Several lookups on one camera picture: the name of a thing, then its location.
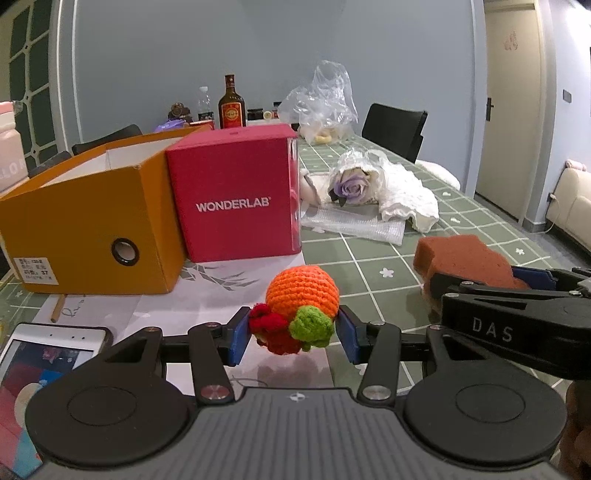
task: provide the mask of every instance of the purple rose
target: purple rose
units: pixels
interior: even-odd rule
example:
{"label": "purple rose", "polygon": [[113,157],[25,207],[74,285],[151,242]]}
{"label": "purple rose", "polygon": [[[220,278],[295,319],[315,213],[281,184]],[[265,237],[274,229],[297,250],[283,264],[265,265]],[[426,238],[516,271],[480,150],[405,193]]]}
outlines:
{"label": "purple rose", "polygon": [[348,170],[341,175],[340,180],[335,181],[335,193],[346,198],[348,203],[363,203],[369,193],[369,176],[362,170],[359,173],[359,170]]}

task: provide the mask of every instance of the phone screen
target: phone screen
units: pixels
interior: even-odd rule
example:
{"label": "phone screen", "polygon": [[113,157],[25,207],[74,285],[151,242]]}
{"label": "phone screen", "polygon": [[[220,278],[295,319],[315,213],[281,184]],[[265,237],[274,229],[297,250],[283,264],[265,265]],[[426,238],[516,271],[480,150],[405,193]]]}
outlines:
{"label": "phone screen", "polygon": [[41,465],[25,428],[27,404],[35,392],[89,360],[92,353],[12,341],[0,364],[0,480],[27,478]]}

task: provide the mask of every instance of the human hand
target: human hand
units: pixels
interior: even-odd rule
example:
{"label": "human hand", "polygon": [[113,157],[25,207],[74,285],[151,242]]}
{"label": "human hand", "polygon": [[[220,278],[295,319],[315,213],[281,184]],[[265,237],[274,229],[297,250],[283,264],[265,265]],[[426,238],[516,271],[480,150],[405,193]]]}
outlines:
{"label": "human hand", "polygon": [[566,392],[566,410],[568,418],[566,428],[560,439],[560,463],[558,468],[574,480],[591,478],[591,424],[580,425],[577,415],[577,403],[580,393],[577,382],[570,384]]}

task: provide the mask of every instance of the knitted toy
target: knitted toy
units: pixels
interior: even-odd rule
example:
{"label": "knitted toy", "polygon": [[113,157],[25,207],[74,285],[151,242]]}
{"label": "knitted toy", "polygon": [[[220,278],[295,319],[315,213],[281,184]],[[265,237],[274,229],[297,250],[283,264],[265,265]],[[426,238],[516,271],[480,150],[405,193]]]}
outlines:
{"label": "knitted toy", "polygon": [[335,332],[339,290],[320,267],[302,265],[279,273],[265,301],[254,306],[248,320],[259,345],[277,355],[328,346]]}

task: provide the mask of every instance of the orange cardboard box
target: orange cardboard box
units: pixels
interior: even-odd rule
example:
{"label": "orange cardboard box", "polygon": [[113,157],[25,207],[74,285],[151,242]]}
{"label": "orange cardboard box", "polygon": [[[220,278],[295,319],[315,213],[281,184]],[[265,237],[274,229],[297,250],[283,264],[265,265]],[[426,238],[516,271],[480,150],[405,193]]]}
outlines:
{"label": "orange cardboard box", "polygon": [[29,291],[171,291],[185,260],[164,149],[206,127],[96,147],[0,199],[0,232]]}

